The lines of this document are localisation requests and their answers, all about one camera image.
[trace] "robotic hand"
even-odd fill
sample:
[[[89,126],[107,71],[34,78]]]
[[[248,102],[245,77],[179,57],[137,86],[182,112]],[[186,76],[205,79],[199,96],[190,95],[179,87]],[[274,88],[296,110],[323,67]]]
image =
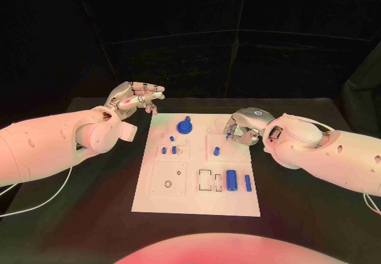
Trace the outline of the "robotic hand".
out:
[[[164,87],[124,82],[104,106],[11,124],[0,130],[0,186],[55,175],[86,158],[105,153],[117,139],[133,141],[137,127],[122,120],[137,108],[157,113],[153,99]]]
[[[264,151],[281,166],[301,168],[340,187],[381,196],[379,139],[337,131],[303,117],[283,114],[274,118],[258,108],[232,114],[223,133],[228,139],[248,146],[261,136]]]

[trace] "white robotic arm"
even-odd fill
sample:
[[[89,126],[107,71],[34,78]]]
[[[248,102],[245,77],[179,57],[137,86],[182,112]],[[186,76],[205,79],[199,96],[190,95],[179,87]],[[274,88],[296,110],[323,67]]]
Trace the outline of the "white robotic arm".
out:
[[[144,107],[157,113],[151,100],[164,88],[124,82],[105,105],[11,124],[0,130],[0,186],[55,175],[86,158],[105,153],[117,139],[133,141],[137,127],[122,120]]]
[[[322,132],[314,124],[327,128]],[[244,132],[234,135],[235,129]],[[284,114],[274,118],[258,108],[238,110],[225,127],[226,138],[254,145],[262,137],[264,151],[290,169],[304,169],[340,187],[381,196],[381,140],[333,130],[319,122]]]

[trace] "white board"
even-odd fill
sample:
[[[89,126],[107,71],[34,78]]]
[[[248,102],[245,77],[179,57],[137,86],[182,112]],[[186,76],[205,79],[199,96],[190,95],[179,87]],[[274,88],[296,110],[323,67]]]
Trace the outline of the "white board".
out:
[[[193,126],[186,135],[176,129],[184,116],[190,117]],[[153,116],[133,212],[260,216],[249,149],[223,136],[229,117],[229,114],[166,113]],[[218,156],[213,155],[215,147],[219,147]],[[236,191],[226,190],[226,170],[231,169],[236,172]]]

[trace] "white cable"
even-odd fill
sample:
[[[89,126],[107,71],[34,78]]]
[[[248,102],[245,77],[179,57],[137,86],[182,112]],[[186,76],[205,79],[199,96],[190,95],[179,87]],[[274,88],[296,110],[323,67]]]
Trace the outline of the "white cable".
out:
[[[56,197],[57,193],[59,193],[60,190],[63,189],[63,186],[65,186],[65,184],[66,184],[66,182],[68,182],[68,179],[69,179],[69,175],[70,175],[70,173],[72,173],[72,167],[70,167],[70,169],[69,169],[69,173],[68,173],[66,180],[65,180],[65,182],[63,182],[63,184],[62,184],[62,186],[60,186],[57,192],[53,194],[53,196],[49,198],[47,201],[44,201],[40,205],[37,205],[37,206],[34,206],[34,207],[31,207],[31,208],[29,208],[29,209],[24,209],[24,210],[21,210],[21,211],[19,211],[19,212],[6,213],[6,214],[0,215],[0,217],[11,216],[11,215],[16,215],[17,213],[24,213],[24,212],[27,212],[27,211],[31,211],[33,209],[37,209],[37,208],[42,207],[43,205],[46,205],[47,202],[52,201],[52,199]]]
[[[379,211],[379,209],[378,209],[378,207],[376,207],[376,205],[375,205],[375,203],[374,203],[374,201],[372,201],[372,199],[371,199],[371,196],[369,196],[368,194],[362,193],[362,197],[363,197],[363,201],[365,201],[366,206],[371,208],[371,210],[372,210],[375,213],[378,213],[378,214],[381,215],[381,211]],[[369,199],[371,204],[372,204],[372,206],[375,207],[375,209],[369,206],[368,201],[366,201],[366,198]]]
[[[327,125],[322,124],[320,122],[317,122],[317,121],[314,121],[314,120],[311,120],[311,119],[309,119],[309,118],[306,118],[306,117],[298,117],[298,116],[296,116],[296,115],[291,115],[291,116],[293,116],[294,118],[303,120],[303,121],[307,121],[307,122],[310,122],[310,123],[313,123],[313,124],[320,125],[320,126],[324,127],[329,131],[335,131],[335,129],[333,129],[332,127],[329,127]]]
[[[1,193],[0,193],[0,196],[14,187],[17,185],[17,183],[16,184],[13,184]]]

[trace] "black tabletop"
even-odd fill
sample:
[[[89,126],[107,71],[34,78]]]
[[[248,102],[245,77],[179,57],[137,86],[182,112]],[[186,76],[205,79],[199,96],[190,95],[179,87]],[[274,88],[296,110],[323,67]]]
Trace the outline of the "black tabletop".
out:
[[[68,111],[104,104],[75,98]],[[156,100],[163,113],[234,113],[258,107],[349,130],[326,98]],[[133,142],[118,141],[78,166],[57,197],[39,209],[0,222],[0,263],[111,263],[144,246],[195,233],[241,233],[301,245],[349,263],[379,263],[381,218],[362,195],[281,167],[262,143],[249,147],[261,217],[131,212],[150,115],[125,120],[138,127]],[[40,204],[59,189],[68,171],[24,183],[8,212]]]

